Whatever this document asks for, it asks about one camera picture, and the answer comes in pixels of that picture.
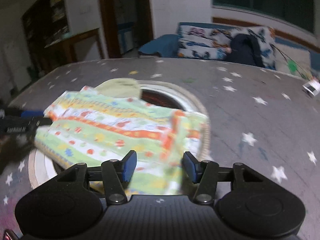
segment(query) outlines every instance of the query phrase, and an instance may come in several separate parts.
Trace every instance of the patterned blanket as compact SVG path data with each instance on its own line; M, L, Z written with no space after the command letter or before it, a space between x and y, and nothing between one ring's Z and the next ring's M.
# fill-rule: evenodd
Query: patterned blanket
M263 64L267 68L274 67L275 55L271 45L275 43L275 32L263 26L225 30L181 25L178 57L223 60L231 52L231 40L238 34L256 37Z
M64 168L85 162L100 166L135 150L138 162L127 195L178 194L180 160L200 151L207 117L146 103L112 98L91 87L63 93L46 110L54 122L39 128L36 146ZM91 185L102 191L102 183Z

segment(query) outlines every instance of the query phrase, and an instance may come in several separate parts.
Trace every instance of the wooden wall trim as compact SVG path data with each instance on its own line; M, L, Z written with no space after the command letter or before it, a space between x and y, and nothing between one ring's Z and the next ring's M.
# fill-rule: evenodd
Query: wooden wall trim
M240 26L240 27L260 26L259 24L256 24L256 23L245 22L245 21L240 21L240 20L235 20L235 19L219 18L219 17L212 17L212 22L217 23L217 24L228 24L228 25L235 25L235 26ZM282 32L282 31L275 29L275 34L278 37L287 39L289 41L293 41L293 42L298 43L302 46L305 46L309 49L312 49L314 52L320 53L319 47L317 47L314 44L311 44L303 39L295 37L289 33L285 33L285 32Z
M109 58L120 58L121 53L118 41L118 27L113 0L99 0L99 2L102 27L107 44Z
M149 41L152 41L154 36L153 36L153 24L152 24L152 17L151 17L150 0L146 0L146 7L148 8L147 11L146 11L148 29L146 31L148 32Z

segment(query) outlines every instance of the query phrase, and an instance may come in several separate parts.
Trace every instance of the dark clothing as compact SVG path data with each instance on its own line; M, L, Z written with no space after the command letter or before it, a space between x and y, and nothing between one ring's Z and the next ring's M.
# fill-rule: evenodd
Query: dark clothing
M258 40L247 34L238 34L231 41L232 52L225 58L227 62L234 62L257 67L265 67L262 59Z

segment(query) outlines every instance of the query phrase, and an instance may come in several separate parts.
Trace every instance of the doorway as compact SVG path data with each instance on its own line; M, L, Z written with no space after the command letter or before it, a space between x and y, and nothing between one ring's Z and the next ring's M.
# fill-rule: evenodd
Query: doorway
M135 57L153 40L149 0L100 0L109 58Z

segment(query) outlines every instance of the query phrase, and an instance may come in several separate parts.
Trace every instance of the black circular pad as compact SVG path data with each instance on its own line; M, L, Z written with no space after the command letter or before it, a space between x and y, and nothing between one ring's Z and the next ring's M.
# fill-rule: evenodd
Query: black circular pad
M290 192L231 191L216 207L222 220L236 231L268 239L297 233L305 217L303 203Z
M17 204L15 216L22 233L54 239L86 231L100 217L102 205L97 196L85 190L66 188L54 193L34 190Z

